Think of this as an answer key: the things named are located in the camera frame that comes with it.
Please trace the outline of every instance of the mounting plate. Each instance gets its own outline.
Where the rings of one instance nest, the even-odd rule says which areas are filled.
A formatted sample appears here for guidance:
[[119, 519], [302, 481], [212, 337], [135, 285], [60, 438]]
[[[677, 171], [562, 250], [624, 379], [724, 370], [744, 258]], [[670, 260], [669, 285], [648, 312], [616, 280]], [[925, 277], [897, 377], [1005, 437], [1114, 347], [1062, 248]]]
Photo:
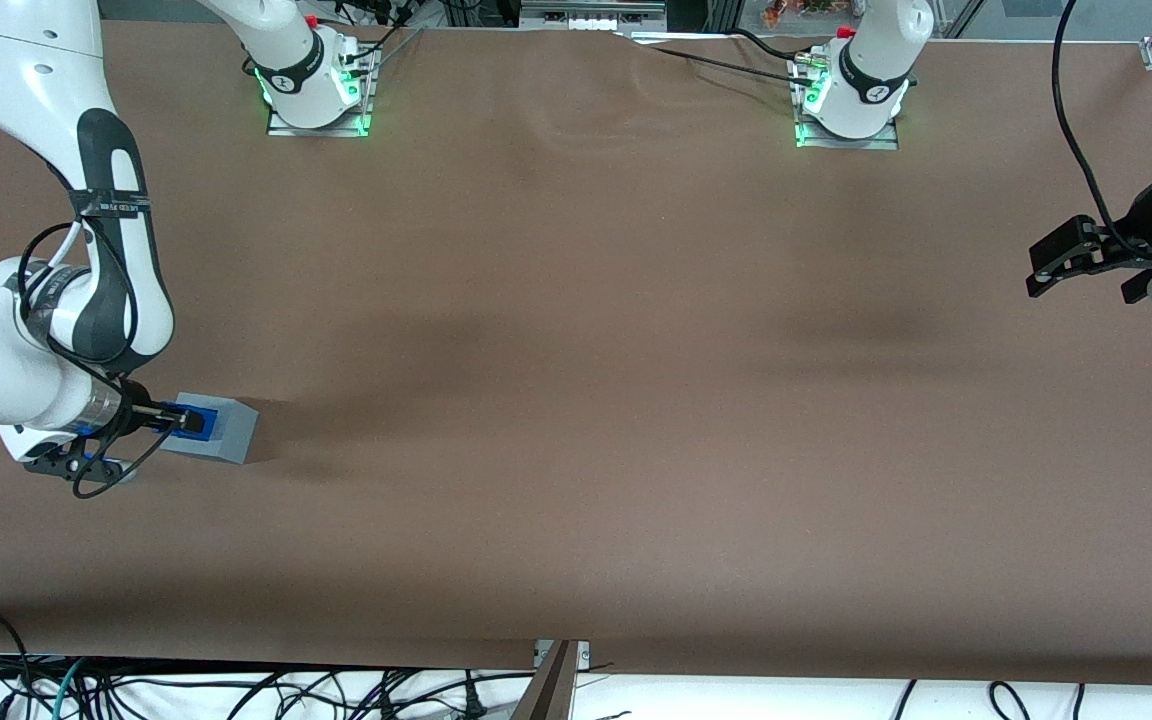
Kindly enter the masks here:
[[344, 111], [335, 122], [320, 128], [298, 128], [287, 124], [278, 113], [270, 109], [266, 132], [274, 137], [367, 137], [371, 132], [371, 111], [376, 108], [376, 77], [380, 74], [380, 50], [372, 51], [357, 60], [358, 104]]
[[[796, 63], [795, 60], [786, 60], [786, 67], [790, 70], [790, 77], [812, 78], [810, 68]], [[896, 119], [887, 120], [887, 124], [878, 131], [877, 136], [863, 138], [863, 141], [851, 141], [847, 137], [838, 137], [827, 131], [820, 120], [803, 109], [806, 100], [808, 88], [801, 85], [790, 86], [790, 100], [794, 105], [794, 137], [799, 147], [846, 147], [850, 150], [900, 150], [900, 137], [896, 135]]]

